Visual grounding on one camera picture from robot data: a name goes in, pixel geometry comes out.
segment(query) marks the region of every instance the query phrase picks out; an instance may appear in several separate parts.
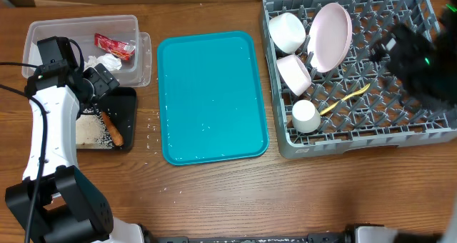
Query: wooden tabletop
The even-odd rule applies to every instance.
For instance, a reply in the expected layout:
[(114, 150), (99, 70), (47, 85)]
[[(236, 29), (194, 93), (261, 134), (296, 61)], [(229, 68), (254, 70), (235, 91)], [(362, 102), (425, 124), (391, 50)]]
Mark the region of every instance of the wooden tabletop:
[[(434, 9), (440, 12), (444, 3), (433, 0)], [(239, 161), (187, 167), (167, 163), (161, 154), (154, 54), (151, 84), (136, 89), (134, 148), (128, 153), (78, 153), (81, 171), (103, 192), (114, 215), (142, 223), (156, 236), (304, 235), (341, 231), (356, 222), (442, 232), (457, 192), (455, 141), (295, 160), (279, 154), (260, 11), (259, 2), (0, 9), (0, 60), (21, 61), (30, 23), (47, 19), (134, 14), (140, 30), (151, 35), (154, 53), (171, 36), (245, 31), (256, 46), (268, 151)], [(0, 83), (23, 89), (26, 80), (20, 67), (0, 66)], [(4, 194), (5, 188), (21, 181), (31, 142), (29, 103), (7, 91), (0, 91), (0, 142)], [(0, 242), (23, 240), (23, 229), (0, 201)]]

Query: carrot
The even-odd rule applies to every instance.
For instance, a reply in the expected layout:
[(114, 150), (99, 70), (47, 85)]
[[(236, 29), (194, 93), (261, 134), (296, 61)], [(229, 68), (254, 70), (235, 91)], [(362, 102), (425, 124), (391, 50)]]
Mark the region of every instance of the carrot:
[(106, 125), (106, 128), (108, 129), (109, 134), (111, 135), (111, 138), (113, 139), (113, 143), (116, 146), (122, 146), (124, 144), (124, 139), (122, 138), (121, 133), (117, 130), (116, 126), (111, 122), (111, 120), (108, 117), (108, 114), (106, 112), (101, 113), (101, 117), (103, 118), (103, 122)]

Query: green light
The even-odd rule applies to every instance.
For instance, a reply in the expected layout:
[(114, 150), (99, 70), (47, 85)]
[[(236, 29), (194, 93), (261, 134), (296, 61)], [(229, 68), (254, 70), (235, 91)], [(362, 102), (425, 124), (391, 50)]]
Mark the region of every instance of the green light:
[(456, 12), (457, 11), (457, 8), (452, 6), (451, 4), (446, 4), (446, 6), (453, 12)]

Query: crumpled paper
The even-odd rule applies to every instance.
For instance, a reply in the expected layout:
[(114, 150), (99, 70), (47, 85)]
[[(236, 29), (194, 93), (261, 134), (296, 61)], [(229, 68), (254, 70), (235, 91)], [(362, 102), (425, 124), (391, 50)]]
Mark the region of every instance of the crumpled paper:
[(118, 71), (122, 67), (120, 58), (115, 57), (113, 54), (105, 54), (99, 57), (89, 56), (89, 60), (84, 62), (84, 70), (89, 67), (94, 68), (97, 64), (103, 64), (108, 71)]

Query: clear plastic container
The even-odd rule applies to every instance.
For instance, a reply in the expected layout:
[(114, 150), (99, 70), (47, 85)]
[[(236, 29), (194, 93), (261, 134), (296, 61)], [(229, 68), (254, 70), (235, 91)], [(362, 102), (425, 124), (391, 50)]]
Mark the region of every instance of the clear plastic container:
[[(143, 44), (139, 38), (138, 20), (133, 15), (95, 16), (75, 19), (57, 19), (48, 21), (35, 21), (30, 24), (24, 46), (22, 61), (27, 64), (42, 64), (36, 46), (37, 41), (51, 36), (65, 36), (78, 43), (83, 52), (84, 60), (89, 56), (102, 56), (106, 54), (103, 49), (94, 45), (94, 35), (99, 33), (110, 39), (134, 45), (135, 54), (129, 61), (122, 61), (122, 67), (111, 73), (119, 80), (121, 86), (145, 86), (144, 77), (150, 77), (143, 71)], [(76, 60), (79, 63), (79, 51), (72, 45)], [(33, 68), (23, 67), (22, 75), (28, 78), (34, 73)]]

